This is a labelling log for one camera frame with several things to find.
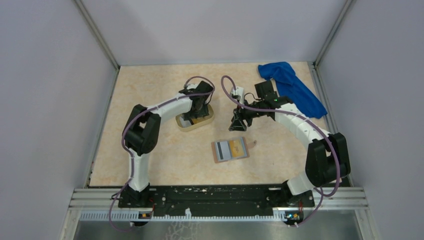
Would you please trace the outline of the cream plastic tray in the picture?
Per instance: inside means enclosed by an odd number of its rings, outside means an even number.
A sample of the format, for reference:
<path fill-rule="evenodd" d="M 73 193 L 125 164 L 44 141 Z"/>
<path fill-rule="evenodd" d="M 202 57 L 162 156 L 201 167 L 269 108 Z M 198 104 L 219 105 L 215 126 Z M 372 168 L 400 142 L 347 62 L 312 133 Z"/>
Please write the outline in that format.
<path fill-rule="evenodd" d="M 203 117 L 191 118 L 184 120 L 183 114 L 179 114 L 175 117 L 177 127 L 182 132 L 190 132 L 205 125 L 212 123 L 215 119 L 215 112 L 210 104 L 207 105 L 208 114 Z"/>

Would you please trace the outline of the tan leather card holder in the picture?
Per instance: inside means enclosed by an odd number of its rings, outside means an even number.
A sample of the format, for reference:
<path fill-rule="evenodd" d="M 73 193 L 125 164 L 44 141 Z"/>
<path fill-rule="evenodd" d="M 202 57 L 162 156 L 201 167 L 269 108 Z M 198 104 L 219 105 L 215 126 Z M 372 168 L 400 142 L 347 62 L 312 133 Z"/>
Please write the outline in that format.
<path fill-rule="evenodd" d="M 213 160 L 216 164 L 250 157 L 250 150 L 257 145 L 256 140 L 247 141 L 245 137 L 218 140 L 211 143 Z"/>

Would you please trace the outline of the gold VIP credit card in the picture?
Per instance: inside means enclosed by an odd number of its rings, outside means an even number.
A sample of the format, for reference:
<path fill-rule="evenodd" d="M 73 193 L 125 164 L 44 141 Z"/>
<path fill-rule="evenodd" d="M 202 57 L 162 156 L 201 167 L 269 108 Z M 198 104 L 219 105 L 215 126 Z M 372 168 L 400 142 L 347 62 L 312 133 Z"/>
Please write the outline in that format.
<path fill-rule="evenodd" d="M 243 138 L 237 138 L 229 141 L 231 157 L 233 159 L 244 158 L 248 155 L 246 144 Z"/>

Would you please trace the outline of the blue cloth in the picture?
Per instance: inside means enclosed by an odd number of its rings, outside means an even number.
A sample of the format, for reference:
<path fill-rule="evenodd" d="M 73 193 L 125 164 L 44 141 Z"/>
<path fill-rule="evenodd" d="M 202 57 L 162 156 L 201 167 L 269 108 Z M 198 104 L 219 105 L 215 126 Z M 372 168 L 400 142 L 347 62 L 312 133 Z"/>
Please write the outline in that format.
<path fill-rule="evenodd" d="M 289 97 L 305 116 L 320 119 L 328 114 L 321 101 L 297 77 L 288 62 L 260 64 L 257 70 L 266 81 L 274 80 L 279 95 Z"/>

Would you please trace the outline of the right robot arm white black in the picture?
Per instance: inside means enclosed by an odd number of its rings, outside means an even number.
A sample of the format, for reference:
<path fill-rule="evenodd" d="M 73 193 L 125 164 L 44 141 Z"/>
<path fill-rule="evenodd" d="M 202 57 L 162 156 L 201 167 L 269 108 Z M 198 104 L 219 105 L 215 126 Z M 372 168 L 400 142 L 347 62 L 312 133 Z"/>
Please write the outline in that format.
<path fill-rule="evenodd" d="M 279 96 L 269 81 L 255 84 L 258 100 L 245 100 L 244 89 L 233 86 L 225 90 L 236 103 L 230 131 L 245 132 L 254 118 L 267 116 L 286 127 L 307 150 L 304 170 L 282 184 L 281 199 L 295 206 L 302 194 L 331 182 L 340 184 L 351 173 L 347 140 L 341 133 L 330 133 L 306 117 L 287 96 Z"/>

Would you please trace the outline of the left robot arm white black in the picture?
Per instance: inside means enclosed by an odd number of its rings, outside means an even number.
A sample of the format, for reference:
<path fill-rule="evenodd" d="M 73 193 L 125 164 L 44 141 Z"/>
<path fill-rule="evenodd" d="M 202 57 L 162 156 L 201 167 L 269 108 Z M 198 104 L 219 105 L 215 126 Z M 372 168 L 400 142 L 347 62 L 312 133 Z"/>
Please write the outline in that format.
<path fill-rule="evenodd" d="M 215 85 L 205 77 L 199 83 L 189 80 L 173 98 L 156 105 L 133 107 L 121 137 L 121 145 L 129 154 L 129 177 L 126 188 L 133 190 L 130 200 L 138 207 L 149 203 L 149 158 L 159 139 L 163 123 L 175 120 L 179 127 L 188 130 L 213 119 L 210 100 Z"/>

